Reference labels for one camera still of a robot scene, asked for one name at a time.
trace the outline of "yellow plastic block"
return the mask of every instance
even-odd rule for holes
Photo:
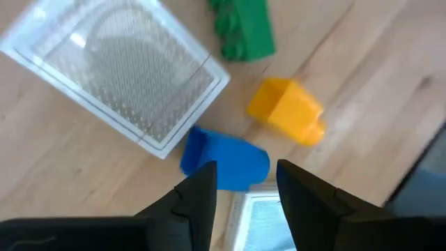
[[[265,79],[251,100],[247,113],[273,125],[300,144],[313,146],[323,139],[319,121],[323,108],[292,79]]]

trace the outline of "wooden table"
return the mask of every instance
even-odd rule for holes
[[[29,0],[0,3],[0,30]],[[204,0],[165,0],[218,56]],[[224,63],[232,80],[201,117],[374,204],[382,204],[446,117],[446,2],[270,0],[277,53]],[[159,160],[0,56],[0,218],[132,215],[180,182],[183,143]],[[326,107],[325,140],[296,145],[246,116],[262,78],[299,79]],[[219,191],[213,245],[232,194]]]

